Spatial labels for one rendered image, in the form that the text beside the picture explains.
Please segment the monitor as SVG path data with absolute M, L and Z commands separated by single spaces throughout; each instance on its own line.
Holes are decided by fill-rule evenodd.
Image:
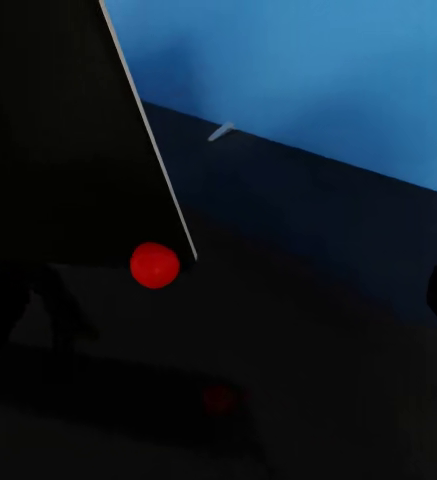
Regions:
M 0 271 L 131 269 L 160 289 L 197 259 L 104 0 L 0 0 Z M 60 314 L 25 277 L 62 377 Z

